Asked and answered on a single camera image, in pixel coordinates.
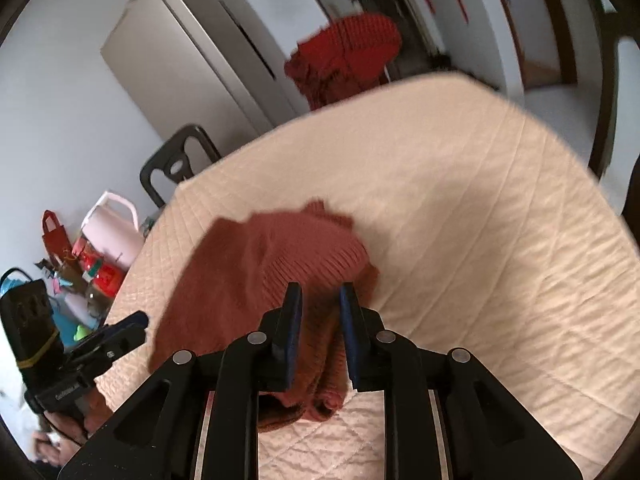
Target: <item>quilted mattress pad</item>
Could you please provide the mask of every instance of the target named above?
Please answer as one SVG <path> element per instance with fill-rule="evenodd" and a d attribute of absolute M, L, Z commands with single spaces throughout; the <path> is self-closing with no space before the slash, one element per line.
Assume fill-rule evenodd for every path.
<path fill-rule="evenodd" d="M 427 76 L 290 122 L 178 187 L 110 314 L 148 342 L 98 387 L 146 378 L 154 331 L 211 221 L 325 199 L 380 269 L 371 308 L 422 348 L 470 349 L 593 478 L 640 411 L 639 261 L 622 222 L 543 124 L 473 81 Z M 259 438 L 260 478 L 382 479 L 382 393 Z"/>

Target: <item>red garment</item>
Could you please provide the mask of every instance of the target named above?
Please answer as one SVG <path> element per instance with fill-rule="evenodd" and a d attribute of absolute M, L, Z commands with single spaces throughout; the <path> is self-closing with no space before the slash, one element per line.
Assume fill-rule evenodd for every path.
<path fill-rule="evenodd" d="M 388 17 L 371 12 L 348 16 L 299 43 L 284 70 L 317 110 L 378 86 L 401 43 Z"/>
<path fill-rule="evenodd" d="M 194 251 L 156 332 L 149 371 L 175 351 L 197 355 L 226 348 L 256 330 L 262 314 L 280 307 L 289 282 L 303 290 L 296 375 L 279 402 L 261 402 L 258 427 L 272 430 L 302 416 L 327 420 L 342 407 L 346 362 L 338 288 L 354 282 L 369 303 L 378 270 L 351 231 L 353 221 L 322 202 L 301 212 L 254 214 L 247 222 L 216 220 Z"/>

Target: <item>metal pin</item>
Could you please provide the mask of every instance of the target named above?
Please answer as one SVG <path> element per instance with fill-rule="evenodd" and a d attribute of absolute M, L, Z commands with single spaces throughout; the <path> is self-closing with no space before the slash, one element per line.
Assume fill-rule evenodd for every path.
<path fill-rule="evenodd" d="M 184 365 L 191 361 L 191 352 L 188 350 L 178 350 L 174 354 L 174 363 L 177 365 Z"/>
<path fill-rule="evenodd" d="M 464 348 L 456 348 L 453 352 L 451 352 L 451 357 L 453 357 L 454 361 L 457 361 L 459 363 L 468 363 L 469 361 L 471 361 L 471 354 Z"/>
<path fill-rule="evenodd" d="M 392 343 L 396 340 L 396 334 L 391 330 L 381 330 L 376 334 L 376 339 L 381 343 Z"/>
<path fill-rule="evenodd" d="M 267 335 L 264 332 L 251 332 L 246 339 L 252 345 L 260 345 L 267 341 Z"/>

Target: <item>yellow rubber band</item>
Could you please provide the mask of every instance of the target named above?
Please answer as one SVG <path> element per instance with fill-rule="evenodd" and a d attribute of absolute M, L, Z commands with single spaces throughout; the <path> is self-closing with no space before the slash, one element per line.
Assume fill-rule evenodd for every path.
<path fill-rule="evenodd" d="M 18 361 L 18 368 L 20 368 L 20 370 L 24 370 L 25 368 L 31 368 L 34 364 L 36 364 L 42 358 L 42 356 L 47 353 L 47 350 L 49 350 L 50 346 L 53 345 L 53 342 L 56 340 L 59 333 L 60 331 L 56 329 L 56 331 L 51 334 L 49 339 L 47 339 L 47 342 L 42 345 L 42 348 L 40 348 L 40 350 L 38 350 L 33 355 L 33 357 L 25 359 L 24 361 Z"/>

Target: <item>pitcher handle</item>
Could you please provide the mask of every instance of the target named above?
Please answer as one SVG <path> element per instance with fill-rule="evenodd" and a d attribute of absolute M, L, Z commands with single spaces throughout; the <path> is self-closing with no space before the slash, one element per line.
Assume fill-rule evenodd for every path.
<path fill-rule="evenodd" d="M 136 209 L 136 206 L 134 206 L 133 203 L 131 203 L 126 198 L 121 197 L 120 195 L 117 195 L 115 193 L 112 193 L 111 191 L 105 191 L 102 194 L 102 196 L 98 199 L 98 202 L 96 202 L 95 205 L 91 209 L 89 209 L 89 212 L 84 217 L 84 220 L 82 220 L 81 228 L 83 228 L 85 224 L 89 221 L 89 218 L 91 218 L 91 215 L 94 213 L 95 209 L 98 206 L 106 204 L 109 200 L 113 200 L 114 202 L 119 202 L 123 206 L 126 206 L 129 209 L 129 211 L 131 211 L 131 216 L 133 217 L 133 227 L 135 227 L 136 230 L 138 230 L 138 228 L 140 227 L 140 224 L 138 222 L 138 210 Z"/>

